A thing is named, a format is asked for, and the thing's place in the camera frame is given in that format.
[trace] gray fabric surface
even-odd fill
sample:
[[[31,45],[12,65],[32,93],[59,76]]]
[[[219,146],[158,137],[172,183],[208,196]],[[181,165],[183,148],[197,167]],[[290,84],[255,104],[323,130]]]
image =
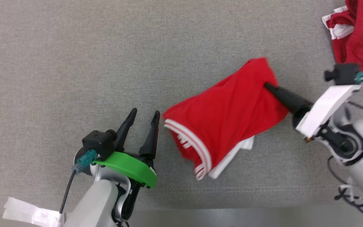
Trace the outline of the gray fabric surface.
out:
[[[334,58],[321,17],[344,0],[0,1],[0,210],[8,196],[58,210],[90,131],[117,129],[138,108],[137,152],[156,109],[196,95],[267,56],[281,86],[315,101]],[[355,99],[363,101],[363,91]],[[217,180],[196,181],[161,128],[157,187],[137,210],[329,203],[329,152],[305,144],[290,117],[256,137]],[[76,177],[71,210],[92,184]]]

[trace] red cloth pile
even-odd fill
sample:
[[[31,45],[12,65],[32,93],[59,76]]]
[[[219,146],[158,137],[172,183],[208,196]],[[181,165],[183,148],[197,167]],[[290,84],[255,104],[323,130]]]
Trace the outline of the red cloth pile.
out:
[[[164,113],[183,157],[196,178],[217,178],[252,137],[285,118],[288,110],[264,88],[277,81],[265,58],[248,61],[233,75]]]
[[[348,10],[331,14],[326,22],[334,55],[337,63],[358,63],[363,71],[363,0],[346,0],[346,5]]]

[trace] red shorts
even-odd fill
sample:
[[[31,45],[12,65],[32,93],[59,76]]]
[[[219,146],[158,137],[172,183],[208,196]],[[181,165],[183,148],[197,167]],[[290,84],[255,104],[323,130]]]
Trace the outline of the red shorts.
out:
[[[346,0],[347,11],[334,13],[326,22],[333,40],[334,56],[337,63],[358,63],[363,70],[363,0]],[[334,35],[335,29],[354,26],[352,33],[342,37]]]
[[[253,136],[285,118],[288,110],[264,88],[277,81],[266,58],[248,61],[233,75],[164,113],[183,157],[193,160],[196,178],[216,178]]]

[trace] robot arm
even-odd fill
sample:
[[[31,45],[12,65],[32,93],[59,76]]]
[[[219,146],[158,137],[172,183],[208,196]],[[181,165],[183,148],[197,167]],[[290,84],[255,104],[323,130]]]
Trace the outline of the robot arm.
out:
[[[363,193],[363,119],[351,122],[347,109],[347,99],[361,88],[363,72],[355,64],[336,65],[333,72],[325,72],[325,79],[334,79],[336,86],[331,86],[314,104],[284,88],[271,84],[265,87],[291,111],[295,130],[304,135],[307,142],[318,141],[327,146],[335,160],[347,170],[353,182],[340,179],[345,188],[339,188],[337,198],[344,197],[363,212],[363,204],[349,201],[344,195],[355,187]]]
[[[140,188],[155,186],[157,175],[153,160],[160,113],[155,112],[138,154],[131,154],[124,152],[124,142],[136,114],[137,109],[132,109],[117,132],[93,131],[82,140],[84,146],[75,155],[74,164],[87,151],[96,152],[98,158],[82,171],[95,177],[95,182],[64,220],[64,227],[119,227],[123,222],[128,226]]]

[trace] white tape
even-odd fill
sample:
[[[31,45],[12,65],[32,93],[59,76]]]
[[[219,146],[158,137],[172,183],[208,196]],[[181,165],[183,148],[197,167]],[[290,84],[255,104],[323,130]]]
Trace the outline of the white tape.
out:
[[[61,214],[58,211],[39,208],[12,197],[8,198],[4,208],[3,219],[27,222],[42,227],[61,226]]]

